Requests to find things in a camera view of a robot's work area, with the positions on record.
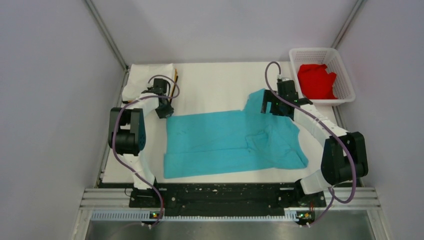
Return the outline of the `teal t shirt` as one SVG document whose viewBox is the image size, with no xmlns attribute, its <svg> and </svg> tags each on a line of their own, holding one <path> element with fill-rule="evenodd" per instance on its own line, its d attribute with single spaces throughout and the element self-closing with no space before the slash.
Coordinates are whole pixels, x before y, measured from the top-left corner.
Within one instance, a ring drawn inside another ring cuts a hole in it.
<svg viewBox="0 0 424 240">
<path fill-rule="evenodd" d="M 263 96 L 251 93 L 242 110 L 170 117 L 164 177 L 306 168 L 300 129 L 289 117 L 261 113 Z"/>
</svg>

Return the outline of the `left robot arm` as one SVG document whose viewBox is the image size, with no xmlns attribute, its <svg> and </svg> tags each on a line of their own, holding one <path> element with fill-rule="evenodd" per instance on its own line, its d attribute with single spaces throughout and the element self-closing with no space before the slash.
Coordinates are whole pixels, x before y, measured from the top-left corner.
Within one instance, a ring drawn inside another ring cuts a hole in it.
<svg viewBox="0 0 424 240">
<path fill-rule="evenodd" d="M 180 88 L 175 80 L 157 74 L 147 82 L 147 88 L 122 107 L 113 107 L 109 113 L 108 145 L 116 160 L 133 176 L 136 189 L 144 190 L 141 200 L 149 207 L 160 202 L 160 193 L 154 189 L 156 177 L 152 173 L 145 147 L 147 144 L 145 118 L 155 112 L 159 119 L 167 119 L 174 113 L 171 85 Z"/>
</svg>

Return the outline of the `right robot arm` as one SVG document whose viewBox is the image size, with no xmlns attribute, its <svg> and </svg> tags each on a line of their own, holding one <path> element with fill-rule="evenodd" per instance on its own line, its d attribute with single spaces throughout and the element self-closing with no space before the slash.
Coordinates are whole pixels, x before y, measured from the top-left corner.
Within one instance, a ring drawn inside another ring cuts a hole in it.
<svg viewBox="0 0 424 240">
<path fill-rule="evenodd" d="M 263 92 L 261 112 L 289 117 L 323 147 L 319 170 L 295 182 L 293 200 L 307 206 L 314 194 L 346 181 L 355 183 L 369 173 L 365 137 L 349 132 L 323 114 L 307 98 L 300 98 L 291 79 L 278 79 L 277 90 Z"/>
</svg>

